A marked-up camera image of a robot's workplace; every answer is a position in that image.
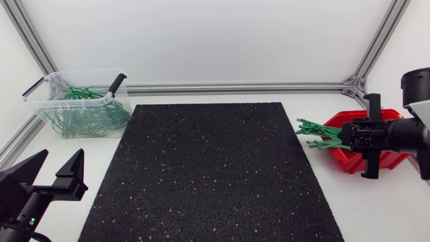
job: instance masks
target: black rubber mat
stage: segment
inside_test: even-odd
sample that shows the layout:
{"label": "black rubber mat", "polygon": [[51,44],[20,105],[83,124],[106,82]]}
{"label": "black rubber mat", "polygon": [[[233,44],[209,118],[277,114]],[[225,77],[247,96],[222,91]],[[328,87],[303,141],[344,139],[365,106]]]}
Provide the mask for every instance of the black rubber mat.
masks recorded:
{"label": "black rubber mat", "polygon": [[267,103],[137,106],[80,241],[343,239],[282,105]]}

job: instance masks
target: white wall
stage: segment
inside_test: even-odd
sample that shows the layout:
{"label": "white wall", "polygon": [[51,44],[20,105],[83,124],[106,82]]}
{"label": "white wall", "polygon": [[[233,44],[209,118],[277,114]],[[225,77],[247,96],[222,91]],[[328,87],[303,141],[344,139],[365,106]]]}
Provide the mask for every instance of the white wall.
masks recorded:
{"label": "white wall", "polygon": [[22,93],[43,74],[0,5],[0,148],[30,117],[20,106]]}
{"label": "white wall", "polygon": [[127,83],[339,82],[391,0],[23,0],[61,71]]}
{"label": "white wall", "polygon": [[368,76],[368,91],[381,93],[382,105],[410,117],[402,107],[403,74],[430,67],[430,1],[413,0]]}

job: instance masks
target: white table surface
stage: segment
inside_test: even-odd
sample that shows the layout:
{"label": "white table surface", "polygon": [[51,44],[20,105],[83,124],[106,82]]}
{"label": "white table surface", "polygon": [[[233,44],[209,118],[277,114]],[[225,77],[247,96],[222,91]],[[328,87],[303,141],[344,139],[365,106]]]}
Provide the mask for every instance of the white table surface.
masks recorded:
{"label": "white table surface", "polygon": [[[179,95],[131,97],[136,104],[198,104],[281,102],[294,127],[297,118],[325,123],[344,110],[360,110],[351,98],[340,94]],[[382,169],[377,180],[359,172],[342,172],[328,151],[300,143],[324,192],[345,241],[430,241],[430,187],[420,180],[408,162],[396,169]],[[80,202],[52,202],[36,231],[52,241],[77,241],[97,191],[114,156],[119,138],[61,139],[46,125],[18,161],[48,149],[49,155],[34,184],[50,185],[57,170],[82,148],[85,151],[85,183],[89,190]]]}

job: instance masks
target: plastic bin handle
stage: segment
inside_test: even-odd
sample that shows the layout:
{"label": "plastic bin handle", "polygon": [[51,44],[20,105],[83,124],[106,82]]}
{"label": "plastic bin handle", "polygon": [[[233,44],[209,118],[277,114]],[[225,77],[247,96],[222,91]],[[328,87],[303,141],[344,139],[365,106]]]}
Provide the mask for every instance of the plastic bin handle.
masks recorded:
{"label": "plastic bin handle", "polygon": [[118,90],[118,88],[120,87],[120,85],[121,85],[122,81],[123,81],[125,78],[127,78],[127,76],[126,76],[126,75],[124,75],[124,74],[122,74],[122,73],[120,73],[120,74],[116,77],[116,79],[115,79],[115,81],[112,83],[112,85],[110,85],[110,87],[109,87],[109,90],[108,90],[108,91],[112,92],[112,97],[115,97],[115,92],[116,92],[116,90]]}
{"label": "plastic bin handle", "polygon": [[25,91],[22,94],[22,96],[23,97],[27,97],[36,87],[38,87],[42,83],[42,81],[43,81],[44,78],[45,77],[40,78],[39,81],[37,81],[35,84],[33,84],[33,86],[31,86],[29,89],[27,89],[27,91]]}

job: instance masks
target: green cable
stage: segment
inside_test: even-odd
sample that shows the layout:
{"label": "green cable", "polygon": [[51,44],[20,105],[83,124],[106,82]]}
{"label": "green cable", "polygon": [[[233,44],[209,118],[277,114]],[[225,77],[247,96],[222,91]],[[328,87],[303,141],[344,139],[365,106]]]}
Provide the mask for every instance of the green cable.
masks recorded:
{"label": "green cable", "polygon": [[[98,99],[103,97],[102,94],[85,89],[69,87],[63,90],[65,96],[63,99]],[[52,129],[65,138],[71,138],[78,135],[83,136],[105,136],[110,131],[118,130],[125,127],[131,114],[127,112],[122,104],[115,99],[110,103],[102,106],[81,106],[59,108],[54,111],[52,117],[46,112],[52,122]]]}
{"label": "green cable", "polygon": [[342,128],[320,125],[301,118],[298,118],[297,121],[301,122],[302,125],[299,125],[300,130],[298,130],[296,134],[309,134],[328,138],[322,141],[306,141],[310,148],[318,148],[321,150],[332,147],[351,150],[351,147],[342,145],[342,140],[339,138]]}

